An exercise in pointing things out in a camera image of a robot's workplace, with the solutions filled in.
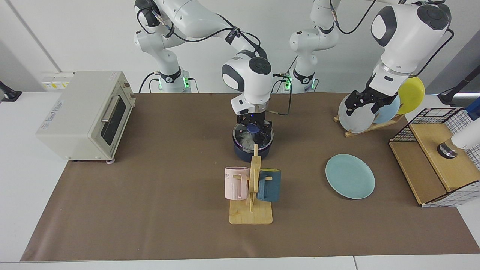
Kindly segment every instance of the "white table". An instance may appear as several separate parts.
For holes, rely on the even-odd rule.
[[[35,138],[59,93],[23,93],[0,104],[0,270],[25,269],[477,269],[480,254],[19,263],[67,161]],[[427,96],[422,108],[445,107]],[[407,115],[410,120],[417,112]],[[480,200],[459,207],[480,243]]]

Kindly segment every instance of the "pink mug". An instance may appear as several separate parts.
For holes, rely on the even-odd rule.
[[[247,177],[249,175],[250,169],[247,167],[226,167],[225,198],[235,201],[247,199]]]

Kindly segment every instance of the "oven door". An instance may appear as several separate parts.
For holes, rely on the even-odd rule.
[[[117,83],[93,133],[96,134],[94,141],[105,154],[105,159],[113,159],[131,111],[132,106]]]

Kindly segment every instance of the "oven window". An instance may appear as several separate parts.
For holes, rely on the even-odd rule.
[[[127,109],[127,106],[125,106],[125,102],[123,102],[122,98],[120,97],[119,102],[115,107],[115,111],[113,113],[112,119],[110,120],[110,122],[105,123],[103,125],[101,135],[102,135],[102,138],[105,140],[105,142],[109,146],[112,145],[113,138],[117,133],[117,130],[120,126],[121,119],[126,109]]]

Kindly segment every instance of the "green indicator light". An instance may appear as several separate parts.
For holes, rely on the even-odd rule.
[[[185,88],[189,88],[190,87],[190,82],[188,81],[187,78],[183,78],[183,85],[185,86]]]
[[[289,78],[290,80],[287,80],[287,81],[285,82],[285,89],[286,89],[286,90],[290,90],[290,88],[292,88],[292,85],[291,85],[291,83],[290,83],[290,82],[292,81],[292,77],[288,76],[288,78]]]

